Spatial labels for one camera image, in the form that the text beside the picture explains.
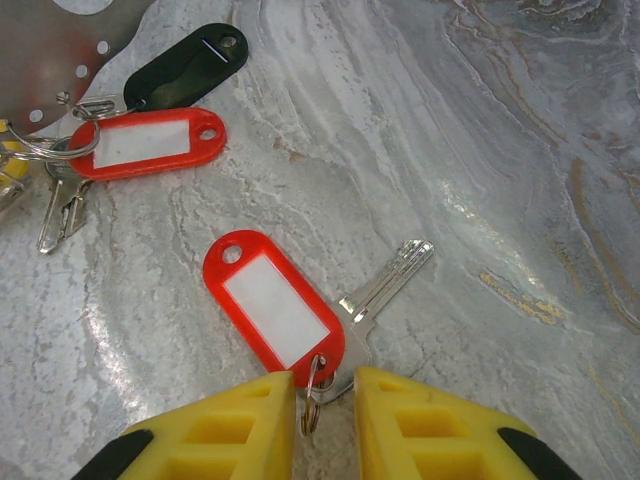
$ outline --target metal ring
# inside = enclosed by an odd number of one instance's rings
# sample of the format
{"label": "metal ring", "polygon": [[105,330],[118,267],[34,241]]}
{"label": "metal ring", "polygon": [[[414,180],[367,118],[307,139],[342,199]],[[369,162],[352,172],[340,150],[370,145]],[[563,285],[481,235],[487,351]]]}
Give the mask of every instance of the metal ring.
{"label": "metal ring", "polygon": [[309,374],[309,381],[307,382],[306,396],[304,400],[304,412],[300,417],[300,430],[305,437],[311,435],[318,426],[318,418],[320,417],[320,405],[318,405],[311,396],[311,390],[313,389],[313,379],[318,373],[318,370],[322,370],[327,364],[327,359],[322,355],[316,355],[311,362],[311,373]]}
{"label": "metal ring", "polygon": [[87,100],[80,102],[73,107],[71,113],[74,117],[84,120],[85,122],[95,122],[96,120],[107,120],[109,118],[121,117],[133,113],[144,107],[147,102],[140,100],[136,102],[134,107],[126,110],[116,110],[116,103],[109,98],[97,98],[95,100]]}
{"label": "metal ring", "polygon": [[67,150],[66,152],[58,152],[52,150],[50,148],[41,147],[38,145],[38,140],[29,141],[26,138],[21,137],[18,133],[13,129],[11,122],[6,121],[7,130],[16,137],[16,140],[20,142],[25,147],[29,148],[30,152],[10,152],[10,156],[13,158],[17,158],[18,160],[28,160],[28,161],[44,161],[48,162],[51,160],[65,161],[65,160],[73,160],[74,158],[84,157],[89,155],[96,149],[98,142],[100,141],[100,126],[97,122],[92,121],[94,134],[93,140],[84,147],[76,148],[75,150]]}

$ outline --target marble surface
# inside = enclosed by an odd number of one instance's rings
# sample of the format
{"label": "marble surface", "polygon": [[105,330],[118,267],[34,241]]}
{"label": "marble surface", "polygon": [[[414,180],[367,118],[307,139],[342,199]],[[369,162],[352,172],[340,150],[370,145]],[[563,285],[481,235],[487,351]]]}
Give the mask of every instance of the marble surface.
{"label": "marble surface", "polygon": [[[637,478],[637,2],[159,0],[91,93],[218,21],[251,57],[199,103],[229,130],[217,161],[94,185],[51,256],[42,171],[0,220],[0,477],[70,478],[131,423],[261,375],[201,279],[253,228],[327,299],[429,239],[375,364],[520,417],[585,479]],[[352,409],[297,439],[296,479],[358,478]]]}

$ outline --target hole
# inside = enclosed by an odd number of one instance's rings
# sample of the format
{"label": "hole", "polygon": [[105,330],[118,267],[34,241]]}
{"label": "hole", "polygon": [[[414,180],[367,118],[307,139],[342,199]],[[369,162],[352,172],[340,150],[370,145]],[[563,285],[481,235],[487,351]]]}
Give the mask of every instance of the hole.
{"label": "hole", "polygon": [[482,454],[475,448],[452,448],[446,451],[446,455],[437,450],[414,451],[412,455],[423,480],[486,480],[500,476],[490,473]]}
{"label": "hole", "polygon": [[176,456],[170,460],[167,480],[231,480],[237,459],[222,455]]}
{"label": "hole", "polygon": [[185,443],[247,443],[253,417],[238,414],[210,415],[200,420],[187,434]]}
{"label": "hole", "polygon": [[224,48],[231,48],[235,46],[236,43],[238,43],[238,40],[236,40],[236,37],[232,36],[222,37],[220,40],[220,46]]}
{"label": "hole", "polygon": [[109,53],[110,48],[111,47],[109,46],[109,42],[107,42],[106,40],[98,42],[98,46],[96,47],[100,55],[106,55],[107,53]]}
{"label": "hole", "polygon": [[69,92],[60,92],[56,95],[56,102],[58,102],[58,105],[66,105],[69,103],[70,98]]}
{"label": "hole", "polygon": [[271,387],[261,387],[247,394],[247,398],[264,398],[271,393]]}
{"label": "hole", "polygon": [[29,114],[29,120],[31,120],[31,123],[41,122],[43,118],[44,113],[42,113],[42,110],[32,110]]}
{"label": "hole", "polygon": [[444,408],[412,408],[396,413],[396,422],[406,438],[466,437],[469,430]]}
{"label": "hole", "polygon": [[200,140],[204,140],[204,141],[208,141],[208,140],[213,140],[214,138],[216,138],[218,134],[216,133],[215,130],[205,130],[202,133],[200,133]]}
{"label": "hole", "polygon": [[387,380],[380,380],[378,382],[378,386],[383,392],[402,392],[404,390],[404,388],[402,388],[400,385],[389,382]]}
{"label": "hole", "polygon": [[78,65],[78,67],[76,68],[76,77],[85,78],[87,75],[89,75],[89,69],[87,68],[87,66]]}
{"label": "hole", "polygon": [[222,260],[224,263],[236,263],[242,256],[242,249],[237,245],[227,247],[222,252]]}
{"label": "hole", "polygon": [[109,6],[113,0],[93,0],[92,2],[78,2],[78,0],[53,0],[59,6],[71,13],[91,15]]}

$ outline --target metal plate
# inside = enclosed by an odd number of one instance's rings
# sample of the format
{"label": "metal plate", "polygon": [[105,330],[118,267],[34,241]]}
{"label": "metal plate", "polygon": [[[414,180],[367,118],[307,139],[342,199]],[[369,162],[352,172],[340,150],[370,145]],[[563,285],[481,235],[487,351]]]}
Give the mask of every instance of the metal plate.
{"label": "metal plate", "polygon": [[82,98],[98,71],[134,37],[155,0],[113,0],[77,15],[52,0],[0,0],[0,119],[38,131]]}

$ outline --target key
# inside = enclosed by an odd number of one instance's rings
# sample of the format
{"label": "key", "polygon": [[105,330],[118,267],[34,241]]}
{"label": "key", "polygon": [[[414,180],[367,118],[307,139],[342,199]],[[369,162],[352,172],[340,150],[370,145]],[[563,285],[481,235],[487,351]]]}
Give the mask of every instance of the key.
{"label": "key", "polygon": [[311,395],[318,404],[332,402],[348,391],[353,386],[355,369],[371,363],[367,335],[375,326],[375,316],[432,254],[431,243],[410,240],[377,278],[330,305],[344,326],[345,353],[333,379],[325,382],[327,386],[312,389]]}
{"label": "key", "polygon": [[[51,148],[63,151],[69,140],[63,138]],[[78,175],[69,162],[47,162],[45,168],[54,185],[38,238],[38,250],[43,254],[51,253],[61,240],[69,238],[84,224],[83,195],[91,182]]]}

